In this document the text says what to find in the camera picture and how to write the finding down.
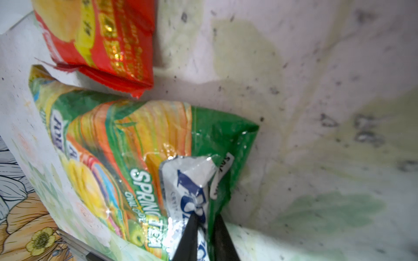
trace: yellow flower illustration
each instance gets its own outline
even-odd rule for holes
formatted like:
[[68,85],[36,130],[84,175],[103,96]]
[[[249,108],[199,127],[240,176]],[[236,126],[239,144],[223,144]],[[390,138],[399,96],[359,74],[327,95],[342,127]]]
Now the yellow flower illustration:
[[57,229],[38,195],[29,193],[0,224],[0,261],[68,261]]
[[45,248],[50,247],[55,242],[53,233],[54,231],[50,227],[35,232],[31,241],[26,244],[26,249],[32,256],[39,256],[45,251]]

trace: trash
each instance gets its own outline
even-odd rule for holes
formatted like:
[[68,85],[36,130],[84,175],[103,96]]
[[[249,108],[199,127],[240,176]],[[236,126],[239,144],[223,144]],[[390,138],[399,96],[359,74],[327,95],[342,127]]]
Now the trash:
[[56,68],[134,97],[153,87],[154,1],[32,0]]
[[215,217],[230,200],[256,124],[183,102],[67,86],[39,65],[29,87],[73,189],[96,217],[169,260],[195,214],[198,260],[214,260]]

